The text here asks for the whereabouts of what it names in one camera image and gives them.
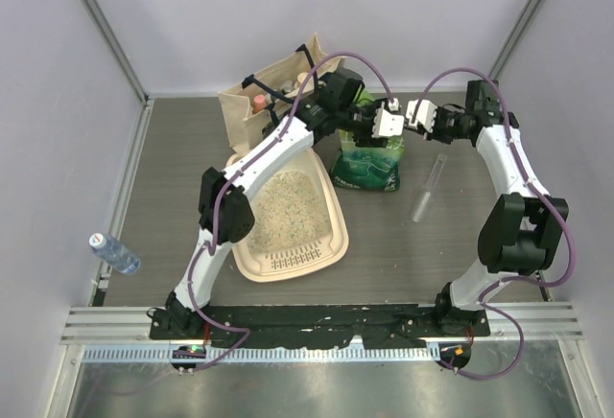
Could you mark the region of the green litter bag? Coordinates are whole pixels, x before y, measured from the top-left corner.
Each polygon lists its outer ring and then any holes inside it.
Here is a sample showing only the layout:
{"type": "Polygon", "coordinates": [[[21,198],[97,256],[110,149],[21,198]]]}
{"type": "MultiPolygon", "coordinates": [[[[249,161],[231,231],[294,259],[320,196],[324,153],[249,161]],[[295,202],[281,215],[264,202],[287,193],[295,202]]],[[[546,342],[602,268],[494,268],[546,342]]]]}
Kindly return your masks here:
{"type": "Polygon", "coordinates": [[[340,130],[341,149],[329,174],[336,187],[377,192],[400,189],[399,166],[405,138],[395,136],[383,148],[357,147],[351,132],[340,130]]]}

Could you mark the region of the cat litter pile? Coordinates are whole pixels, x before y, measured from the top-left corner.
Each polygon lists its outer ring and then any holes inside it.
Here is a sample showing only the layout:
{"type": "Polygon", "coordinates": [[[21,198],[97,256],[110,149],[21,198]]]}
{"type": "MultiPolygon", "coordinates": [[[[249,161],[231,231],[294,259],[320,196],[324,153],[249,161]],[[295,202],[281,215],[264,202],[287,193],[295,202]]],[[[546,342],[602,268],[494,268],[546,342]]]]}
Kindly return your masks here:
{"type": "Polygon", "coordinates": [[[255,224],[248,234],[253,253],[272,253],[311,243],[331,232],[326,202],[301,171],[277,173],[253,202],[255,224]]]}

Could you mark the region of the clear plastic scoop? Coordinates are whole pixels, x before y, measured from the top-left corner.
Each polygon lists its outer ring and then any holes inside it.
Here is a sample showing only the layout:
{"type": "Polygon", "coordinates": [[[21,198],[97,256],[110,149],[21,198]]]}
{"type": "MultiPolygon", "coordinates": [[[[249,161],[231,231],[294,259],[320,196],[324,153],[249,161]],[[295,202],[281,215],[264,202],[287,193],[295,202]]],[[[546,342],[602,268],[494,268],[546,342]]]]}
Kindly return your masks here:
{"type": "Polygon", "coordinates": [[[447,155],[440,153],[437,156],[428,178],[416,191],[411,211],[411,219],[413,222],[422,222],[426,218],[431,204],[434,201],[438,180],[446,162],[447,155]]]}

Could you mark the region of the beige capped bottle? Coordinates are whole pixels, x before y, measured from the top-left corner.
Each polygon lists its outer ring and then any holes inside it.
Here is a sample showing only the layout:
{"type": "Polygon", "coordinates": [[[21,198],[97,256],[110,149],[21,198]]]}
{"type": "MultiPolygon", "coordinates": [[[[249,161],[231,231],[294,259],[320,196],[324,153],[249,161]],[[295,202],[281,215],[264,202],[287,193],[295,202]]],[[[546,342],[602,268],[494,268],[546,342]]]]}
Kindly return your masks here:
{"type": "Polygon", "coordinates": [[[299,88],[305,81],[307,81],[307,85],[312,84],[312,76],[309,75],[307,72],[299,73],[296,78],[296,87],[299,88]]]}

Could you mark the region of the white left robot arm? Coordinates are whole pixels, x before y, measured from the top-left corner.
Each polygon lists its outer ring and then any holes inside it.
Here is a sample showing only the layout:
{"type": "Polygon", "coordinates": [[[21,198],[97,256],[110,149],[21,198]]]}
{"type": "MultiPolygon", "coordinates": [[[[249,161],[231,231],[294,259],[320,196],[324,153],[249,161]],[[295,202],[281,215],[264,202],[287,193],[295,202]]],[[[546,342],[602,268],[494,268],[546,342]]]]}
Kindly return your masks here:
{"type": "Polygon", "coordinates": [[[359,143],[388,142],[385,121],[398,118],[399,104],[388,95],[358,105],[363,85],[358,73],[343,67],[324,74],[311,70],[291,99],[289,111],[261,143],[237,163],[202,174],[196,246],[164,304],[168,325],[179,337],[192,340],[202,333],[203,310],[225,257],[255,224],[250,202],[287,162],[338,129],[352,132],[359,143]]]}

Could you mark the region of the pink capped bottle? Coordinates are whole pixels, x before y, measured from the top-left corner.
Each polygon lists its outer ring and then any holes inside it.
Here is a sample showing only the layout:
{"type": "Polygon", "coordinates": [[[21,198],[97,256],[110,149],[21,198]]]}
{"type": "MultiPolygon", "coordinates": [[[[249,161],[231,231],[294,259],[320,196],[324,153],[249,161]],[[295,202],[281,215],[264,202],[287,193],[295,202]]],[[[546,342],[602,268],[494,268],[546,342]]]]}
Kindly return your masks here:
{"type": "Polygon", "coordinates": [[[268,98],[264,94],[256,95],[252,100],[252,112],[258,114],[264,110],[269,104],[268,98]]]}

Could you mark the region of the beige canvas tote bag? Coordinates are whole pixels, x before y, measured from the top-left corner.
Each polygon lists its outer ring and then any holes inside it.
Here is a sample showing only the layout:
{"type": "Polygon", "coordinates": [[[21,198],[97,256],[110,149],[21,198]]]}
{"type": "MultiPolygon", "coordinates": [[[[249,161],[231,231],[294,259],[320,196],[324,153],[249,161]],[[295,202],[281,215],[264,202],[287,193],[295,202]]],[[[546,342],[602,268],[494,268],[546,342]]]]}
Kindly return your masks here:
{"type": "Polygon", "coordinates": [[[218,94],[229,146],[235,153],[245,154],[255,148],[264,138],[263,129],[272,121],[267,110],[258,114],[252,112],[253,98],[258,94],[266,95],[274,113],[283,114],[291,108],[298,92],[297,75],[309,73],[325,57],[318,36],[312,35],[290,56],[248,75],[218,94]]]}

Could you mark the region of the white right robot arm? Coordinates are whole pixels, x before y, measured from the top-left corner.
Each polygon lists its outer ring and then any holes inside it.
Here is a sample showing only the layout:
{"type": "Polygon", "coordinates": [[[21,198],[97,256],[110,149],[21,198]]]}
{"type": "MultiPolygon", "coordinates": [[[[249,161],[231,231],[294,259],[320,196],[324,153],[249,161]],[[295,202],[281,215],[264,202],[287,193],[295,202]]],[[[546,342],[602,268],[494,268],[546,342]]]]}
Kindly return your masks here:
{"type": "Polygon", "coordinates": [[[469,141],[497,196],[478,236],[476,262],[436,297],[435,328],[452,337],[477,325],[489,297],[507,284],[536,284],[535,273],[554,261],[569,205],[551,197],[538,180],[521,143],[519,122],[504,104],[497,82],[470,81],[462,107],[448,109],[420,99],[408,114],[428,140],[469,141]]]}

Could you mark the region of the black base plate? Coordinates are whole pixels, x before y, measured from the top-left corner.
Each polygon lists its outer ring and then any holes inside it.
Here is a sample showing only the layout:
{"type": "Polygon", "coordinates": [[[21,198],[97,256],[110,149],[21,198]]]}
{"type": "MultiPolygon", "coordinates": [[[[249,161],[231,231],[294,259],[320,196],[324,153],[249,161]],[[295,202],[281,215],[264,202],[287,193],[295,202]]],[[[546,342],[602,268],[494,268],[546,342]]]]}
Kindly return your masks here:
{"type": "Polygon", "coordinates": [[[208,340],[216,348],[229,348],[241,337],[227,329],[235,327],[250,330],[243,343],[249,349],[328,350],[348,346],[353,337],[360,337],[367,349],[391,349],[420,347],[428,337],[490,335],[485,311],[440,318],[430,305],[208,305],[202,311],[223,327],[213,327],[188,310],[175,315],[165,308],[148,309],[150,338],[208,340]]]}

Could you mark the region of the clear water bottle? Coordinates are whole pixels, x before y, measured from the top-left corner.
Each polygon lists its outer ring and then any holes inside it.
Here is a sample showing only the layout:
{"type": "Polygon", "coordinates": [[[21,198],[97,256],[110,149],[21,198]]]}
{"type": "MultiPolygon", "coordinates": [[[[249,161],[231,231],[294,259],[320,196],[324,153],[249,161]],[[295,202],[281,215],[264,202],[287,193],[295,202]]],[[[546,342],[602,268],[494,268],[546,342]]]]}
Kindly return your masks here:
{"type": "Polygon", "coordinates": [[[94,233],[88,243],[98,258],[122,274],[134,274],[140,267],[137,255],[109,234],[94,233]]]}

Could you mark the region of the cream plastic litter box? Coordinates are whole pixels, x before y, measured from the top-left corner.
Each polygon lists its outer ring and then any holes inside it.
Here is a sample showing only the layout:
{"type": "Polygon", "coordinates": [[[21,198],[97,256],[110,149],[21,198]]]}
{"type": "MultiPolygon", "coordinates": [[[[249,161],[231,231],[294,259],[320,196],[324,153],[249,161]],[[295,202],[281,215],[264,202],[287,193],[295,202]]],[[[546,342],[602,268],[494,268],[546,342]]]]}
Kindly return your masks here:
{"type": "Polygon", "coordinates": [[[337,263],[349,247],[339,199],[311,149],[273,175],[250,204],[254,227],[232,252],[239,271],[253,282],[316,272],[337,263]]]}

